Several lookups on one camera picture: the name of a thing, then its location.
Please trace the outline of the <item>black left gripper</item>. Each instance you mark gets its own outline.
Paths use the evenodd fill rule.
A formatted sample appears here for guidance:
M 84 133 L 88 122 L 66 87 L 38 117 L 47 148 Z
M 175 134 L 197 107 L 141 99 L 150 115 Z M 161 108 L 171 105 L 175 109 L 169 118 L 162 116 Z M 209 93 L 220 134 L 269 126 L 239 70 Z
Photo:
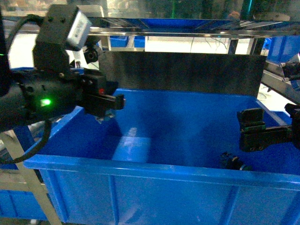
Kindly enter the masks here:
M 72 79 L 63 74 L 34 69 L 20 68 L 20 89 L 24 97 L 26 117 L 56 117 L 71 113 L 76 106 L 96 116 L 96 104 L 106 109 L 121 110 L 125 106 L 123 94 L 113 96 L 117 82 L 93 69 L 71 69 Z M 98 95 L 104 88 L 106 95 Z

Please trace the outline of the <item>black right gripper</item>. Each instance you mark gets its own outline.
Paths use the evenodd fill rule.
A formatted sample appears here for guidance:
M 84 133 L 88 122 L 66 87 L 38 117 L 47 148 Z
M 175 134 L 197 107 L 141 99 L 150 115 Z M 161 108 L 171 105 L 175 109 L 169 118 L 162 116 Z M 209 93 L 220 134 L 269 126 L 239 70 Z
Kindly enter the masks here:
M 289 143 L 300 148 L 300 106 L 285 105 L 286 112 L 292 119 L 291 125 L 266 127 L 263 121 L 264 110 L 261 108 L 246 109 L 237 112 L 240 126 L 239 149 L 243 152 L 262 151 L 267 147 Z

